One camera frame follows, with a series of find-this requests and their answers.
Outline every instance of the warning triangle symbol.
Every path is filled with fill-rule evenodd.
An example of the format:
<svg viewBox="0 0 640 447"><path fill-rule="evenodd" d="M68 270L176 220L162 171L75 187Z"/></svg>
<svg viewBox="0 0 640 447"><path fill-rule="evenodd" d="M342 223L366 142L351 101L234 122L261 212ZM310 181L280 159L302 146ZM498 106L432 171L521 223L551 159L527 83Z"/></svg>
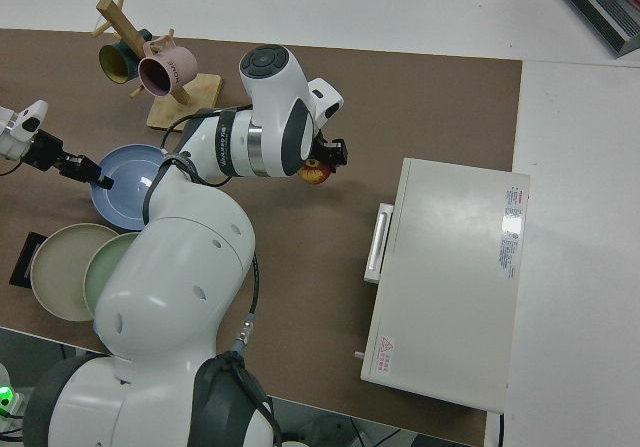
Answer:
<svg viewBox="0 0 640 447"><path fill-rule="evenodd" d="M389 342L386 337L383 337L380 343L380 352L386 352L391 349L393 349L393 344Z"/></svg>

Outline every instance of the brown work surface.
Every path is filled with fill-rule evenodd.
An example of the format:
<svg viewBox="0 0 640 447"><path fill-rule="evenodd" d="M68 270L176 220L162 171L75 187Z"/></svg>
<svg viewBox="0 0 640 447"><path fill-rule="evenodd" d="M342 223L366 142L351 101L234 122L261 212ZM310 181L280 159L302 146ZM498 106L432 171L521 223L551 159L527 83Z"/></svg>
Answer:
<svg viewBox="0 0 640 447"><path fill-rule="evenodd" d="M47 100L43 128L62 138L68 151L96 161L124 144L158 145L162 134L145 126L153 99L130 99L130 86L110 82L100 70L98 49L111 39L0 31L0 105L21 109ZM237 65L251 45L179 43L195 53L202 71L224 79L218 105L248 101ZM394 202L402 159L510 170L521 63L293 51L309 79L322 76L344 95L345 106L325 136L346 139L349 165L319 186L297 178L240 178L223 187L252 220L260 259L262 293L248 368L277 397L482 445L484 412L362 381L354 352L365 348L375 301L376 287L363 281L363 273L378 204ZM11 166L2 160L0 171ZM0 179L0 193L0 325L103 349L90 323L59 320L29 290L8 285L29 231L50 235L78 222L105 223L89 187L22 166ZM251 283L245 282L223 321L219 350L230 345L244 318Z"/></svg>

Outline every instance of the mug handle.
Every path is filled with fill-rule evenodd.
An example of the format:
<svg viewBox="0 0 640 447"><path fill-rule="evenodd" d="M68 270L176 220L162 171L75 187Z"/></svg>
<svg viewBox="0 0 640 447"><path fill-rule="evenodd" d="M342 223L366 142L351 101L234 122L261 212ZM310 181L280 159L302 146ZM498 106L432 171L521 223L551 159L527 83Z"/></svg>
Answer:
<svg viewBox="0 0 640 447"><path fill-rule="evenodd" d="M158 37L157 39L150 40L144 43L144 45L142 46L142 50L144 50L145 57L153 57L154 53L151 50L151 46L160 42L169 43L171 44L172 48L176 46L176 42L175 40L173 40L173 37L171 35L163 35L162 37Z"/></svg>

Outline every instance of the green light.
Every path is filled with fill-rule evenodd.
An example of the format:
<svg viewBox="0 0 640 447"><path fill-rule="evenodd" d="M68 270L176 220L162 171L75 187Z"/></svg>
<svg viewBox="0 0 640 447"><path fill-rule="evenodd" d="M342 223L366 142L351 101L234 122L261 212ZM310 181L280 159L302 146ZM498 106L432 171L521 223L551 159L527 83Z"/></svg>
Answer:
<svg viewBox="0 0 640 447"><path fill-rule="evenodd" d="M11 387L0 387L0 405L6 406L13 400L13 390Z"/></svg>

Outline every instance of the wooden base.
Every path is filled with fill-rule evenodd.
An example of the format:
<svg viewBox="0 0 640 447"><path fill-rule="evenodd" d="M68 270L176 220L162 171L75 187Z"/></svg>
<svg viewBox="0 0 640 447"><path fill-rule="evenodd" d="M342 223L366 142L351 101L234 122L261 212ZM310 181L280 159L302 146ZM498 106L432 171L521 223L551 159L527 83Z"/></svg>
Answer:
<svg viewBox="0 0 640 447"><path fill-rule="evenodd" d="M222 77L213 74L198 74L184 86L190 96L188 104L180 104L172 96L156 97L147 117L147 125L152 129L167 130L176 120L216 105L222 88ZM182 132L184 123L176 126L176 132Z"/></svg>

